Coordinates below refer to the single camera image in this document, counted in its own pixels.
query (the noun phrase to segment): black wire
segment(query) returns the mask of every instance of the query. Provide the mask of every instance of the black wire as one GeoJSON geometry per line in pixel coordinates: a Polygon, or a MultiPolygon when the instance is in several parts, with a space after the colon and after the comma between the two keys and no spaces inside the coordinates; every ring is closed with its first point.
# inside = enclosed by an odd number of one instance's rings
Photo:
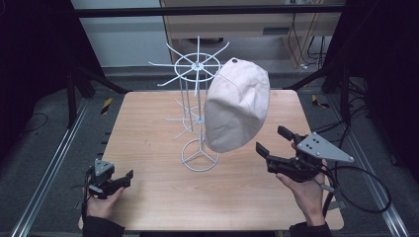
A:
{"type": "MultiPolygon", "coordinates": [[[[367,110],[368,110],[367,106],[361,106],[359,111],[367,111],[367,110]]],[[[358,114],[356,116],[352,116],[352,119],[356,119],[357,117],[359,117],[361,115],[364,115],[364,114],[366,114],[366,113],[358,114]]]]}
{"type": "Polygon", "coordinates": [[[307,62],[304,58],[304,55],[302,55],[302,48],[301,48],[301,45],[299,44],[298,36],[296,35],[296,29],[295,29],[295,23],[294,22],[295,22],[295,13],[293,14],[293,24],[292,24],[291,30],[293,30],[293,35],[295,36],[296,44],[298,45],[299,56],[301,56],[301,59],[306,63],[305,65],[313,64],[313,63],[307,62]]]}
{"type": "Polygon", "coordinates": [[[90,175],[94,172],[94,168],[90,167],[87,171],[86,171],[86,175],[84,177],[84,183],[86,184],[86,187],[83,189],[83,203],[82,203],[82,207],[81,207],[81,216],[83,219],[83,222],[85,221],[86,215],[87,215],[87,201],[89,201],[90,197],[87,197],[87,193],[89,192],[89,177],[90,175]]]}
{"type": "MultiPolygon", "coordinates": [[[[356,117],[355,117],[355,114],[356,114],[357,112],[362,111],[362,110],[366,110],[366,109],[367,109],[367,107],[366,107],[366,106],[360,106],[359,108],[356,108],[355,110],[353,110],[353,111],[351,112],[351,119],[356,118],[356,117]]],[[[336,126],[338,126],[339,124],[341,124],[341,123],[343,123],[343,122],[344,122],[344,121],[343,121],[342,119],[340,119],[340,120],[338,120],[338,121],[335,121],[335,122],[332,122],[332,123],[329,123],[329,124],[322,125],[322,126],[320,126],[320,127],[314,128],[314,129],[312,129],[312,130],[313,130],[313,131],[315,131],[315,132],[317,132],[317,133],[323,133],[323,132],[325,132],[325,131],[328,131],[328,130],[331,130],[331,129],[335,128],[336,126]]]]}
{"type": "Polygon", "coordinates": [[[345,201],[347,201],[348,203],[350,203],[352,206],[354,206],[357,209],[360,209],[360,210],[362,210],[364,212],[368,212],[368,213],[374,213],[374,214],[383,213],[390,208],[391,201],[392,201],[391,193],[390,193],[388,187],[377,176],[375,176],[373,173],[371,173],[369,171],[366,171],[364,169],[354,167],[354,166],[336,166],[332,170],[342,170],[342,169],[354,170],[354,171],[362,172],[362,173],[365,173],[365,174],[371,176],[384,188],[385,193],[387,195],[387,204],[385,205],[385,207],[383,207],[382,209],[378,209],[378,210],[367,209],[367,208],[361,207],[360,205],[356,204],[354,201],[350,200],[345,195],[345,193],[342,191],[342,189],[340,188],[339,181],[337,179],[335,179],[335,182],[337,182],[336,185],[337,185],[337,187],[339,187],[339,193],[342,195],[342,197],[345,199],[345,201]]]}
{"type": "Polygon", "coordinates": [[[351,105],[352,103],[354,103],[354,101],[357,101],[357,100],[364,100],[364,99],[365,99],[365,97],[364,97],[364,96],[355,97],[355,98],[353,98],[351,101],[349,101],[349,104],[351,105]]]}
{"type": "Polygon", "coordinates": [[[311,58],[311,59],[317,59],[316,57],[312,57],[311,55],[316,55],[317,53],[312,53],[312,52],[310,52],[310,49],[311,49],[311,47],[312,47],[312,45],[313,45],[313,42],[314,42],[314,38],[315,37],[311,37],[311,40],[310,40],[310,44],[308,45],[308,49],[307,49],[307,55],[308,55],[308,57],[309,58],[311,58]]]}
{"type": "MultiPolygon", "coordinates": [[[[336,190],[336,188],[337,188],[336,184],[337,183],[335,182],[335,179],[333,178],[333,175],[332,175],[332,173],[330,172],[330,170],[327,166],[322,165],[322,167],[325,169],[325,170],[323,170],[322,168],[319,168],[319,167],[317,167],[317,166],[315,166],[311,163],[307,163],[302,159],[299,160],[299,161],[302,164],[304,164],[305,166],[310,167],[311,169],[317,170],[319,173],[322,173],[323,175],[325,175],[329,179],[330,187],[332,187],[333,190],[336,190]]],[[[330,202],[333,199],[333,197],[334,197],[334,191],[329,192],[327,194],[326,199],[324,200],[323,209],[322,209],[322,213],[323,213],[324,217],[326,217],[326,215],[327,215],[327,210],[329,209],[329,205],[330,205],[330,202]]]]}
{"type": "Polygon", "coordinates": [[[28,130],[24,130],[23,132],[31,132],[31,131],[38,130],[41,127],[43,127],[46,124],[46,122],[48,121],[48,116],[46,114],[44,114],[44,113],[34,113],[34,116],[44,116],[45,117],[45,121],[41,125],[39,125],[38,127],[35,127],[35,128],[32,128],[32,129],[28,129],[28,130]]]}
{"type": "Polygon", "coordinates": [[[340,139],[340,142],[339,142],[339,145],[338,145],[339,149],[342,149],[343,141],[345,140],[345,137],[348,135],[349,129],[351,129],[351,127],[349,125],[347,125],[345,127],[345,131],[343,132],[342,137],[340,139]]]}
{"type": "Polygon", "coordinates": [[[298,65],[298,60],[296,60],[295,54],[293,53],[293,49],[292,49],[291,43],[290,43],[291,32],[293,31],[294,22],[295,22],[295,13],[293,13],[293,22],[291,24],[291,28],[290,28],[290,31],[289,31],[289,34],[288,34],[288,44],[289,44],[290,52],[293,54],[293,60],[295,61],[295,64],[298,65]]]}

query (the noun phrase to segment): table surface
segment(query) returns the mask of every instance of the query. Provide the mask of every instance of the table surface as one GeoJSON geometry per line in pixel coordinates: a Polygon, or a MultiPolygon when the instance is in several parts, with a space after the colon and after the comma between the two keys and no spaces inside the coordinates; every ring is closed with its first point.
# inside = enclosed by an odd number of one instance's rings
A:
{"type": "MultiPolygon", "coordinates": [[[[193,95],[190,99],[197,103],[193,95]]],[[[220,154],[217,164],[205,172],[191,171],[182,163],[183,147],[199,135],[185,132],[174,139],[185,131],[178,120],[184,112],[176,100],[182,103],[179,91],[126,94],[103,160],[115,164],[113,179],[129,170],[134,175],[112,220],[127,230],[163,231],[282,230],[304,221],[291,191],[267,172],[265,160],[255,151],[259,141],[273,155],[294,156],[290,143],[277,134],[278,125],[310,133],[295,91],[272,90],[267,119],[256,137],[220,154]]],[[[197,151],[196,144],[185,153],[197,151]]],[[[198,157],[190,165],[204,167],[208,160],[198,157]]],[[[330,210],[326,220],[331,229],[343,227],[338,209],[330,210]]]]}

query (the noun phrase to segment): hand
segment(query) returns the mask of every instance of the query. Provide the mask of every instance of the hand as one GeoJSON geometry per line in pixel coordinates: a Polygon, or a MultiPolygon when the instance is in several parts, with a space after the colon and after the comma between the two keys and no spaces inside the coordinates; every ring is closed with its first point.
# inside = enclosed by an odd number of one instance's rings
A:
{"type": "Polygon", "coordinates": [[[125,188],[118,189],[107,199],[99,199],[94,196],[90,196],[89,194],[86,215],[108,219],[112,214],[115,202],[118,200],[118,198],[120,198],[124,190],[125,188]]]}
{"type": "Polygon", "coordinates": [[[324,175],[319,173],[314,177],[315,181],[297,183],[284,174],[277,174],[277,178],[292,192],[296,204],[305,216],[307,226],[325,224],[323,216],[323,190],[319,184],[324,184],[324,175]]]}

